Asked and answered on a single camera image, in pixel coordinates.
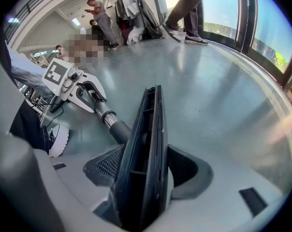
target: black rubber pad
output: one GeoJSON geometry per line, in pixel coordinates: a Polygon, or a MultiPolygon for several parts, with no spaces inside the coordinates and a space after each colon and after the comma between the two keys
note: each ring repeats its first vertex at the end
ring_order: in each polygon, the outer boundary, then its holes
{"type": "Polygon", "coordinates": [[[250,209],[254,217],[267,207],[267,204],[264,202],[264,200],[260,197],[260,195],[254,188],[240,190],[239,194],[246,202],[248,208],[250,209]]]}
{"type": "Polygon", "coordinates": [[[55,170],[58,170],[58,169],[60,169],[60,168],[64,168],[64,167],[66,167],[67,165],[65,165],[64,163],[58,163],[58,164],[56,164],[56,165],[54,165],[54,169],[55,170]]]}

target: railing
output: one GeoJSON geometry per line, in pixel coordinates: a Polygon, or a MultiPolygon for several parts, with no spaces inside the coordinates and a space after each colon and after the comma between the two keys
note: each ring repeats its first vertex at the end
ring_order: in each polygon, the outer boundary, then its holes
{"type": "Polygon", "coordinates": [[[12,16],[18,19],[18,22],[9,23],[8,27],[4,32],[5,39],[8,42],[12,39],[12,36],[16,32],[19,25],[25,20],[32,10],[36,8],[43,0],[29,0],[17,13],[12,16]]]}

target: gray pants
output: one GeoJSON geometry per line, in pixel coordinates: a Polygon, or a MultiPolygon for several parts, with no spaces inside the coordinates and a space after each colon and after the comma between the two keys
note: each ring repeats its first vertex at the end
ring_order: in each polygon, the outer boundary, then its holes
{"type": "Polygon", "coordinates": [[[197,13],[198,8],[196,6],[184,17],[185,31],[190,37],[199,37],[197,13]]]}
{"type": "Polygon", "coordinates": [[[117,43],[116,37],[111,29],[111,19],[109,16],[107,14],[101,15],[101,17],[97,20],[97,23],[109,42],[111,44],[117,43]]]}
{"type": "Polygon", "coordinates": [[[172,10],[168,20],[166,21],[166,25],[170,27],[173,30],[178,30],[177,22],[184,17],[190,16],[190,19],[193,18],[194,22],[192,21],[188,25],[188,20],[184,18],[185,21],[185,28],[187,28],[190,25],[192,26],[195,21],[196,21],[196,28],[197,28],[197,14],[191,14],[194,9],[197,8],[197,5],[201,2],[202,0],[179,0],[174,9],[172,10]]]}

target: sleeve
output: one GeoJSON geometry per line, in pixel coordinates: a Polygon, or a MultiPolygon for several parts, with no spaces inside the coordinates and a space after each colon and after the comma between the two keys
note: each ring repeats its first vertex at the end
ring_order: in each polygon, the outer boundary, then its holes
{"type": "Polygon", "coordinates": [[[103,5],[103,3],[101,2],[101,1],[98,1],[98,6],[97,6],[97,8],[98,7],[100,7],[100,8],[104,8],[104,5],[103,5]]]}
{"type": "Polygon", "coordinates": [[[11,58],[12,76],[17,81],[37,91],[44,98],[53,96],[52,91],[42,81],[46,69],[34,64],[29,59],[20,56],[16,51],[7,46],[11,58]]]}

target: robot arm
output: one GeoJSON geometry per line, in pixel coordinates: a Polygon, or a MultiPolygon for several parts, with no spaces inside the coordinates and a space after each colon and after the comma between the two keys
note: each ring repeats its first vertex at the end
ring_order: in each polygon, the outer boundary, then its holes
{"type": "Polygon", "coordinates": [[[131,130],[106,105],[105,91],[95,76],[74,69],[72,63],[54,58],[43,76],[43,82],[63,101],[69,100],[90,113],[96,113],[119,144],[127,142],[131,130]],[[91,103],[82,97],[84,91],[91,103]]]}

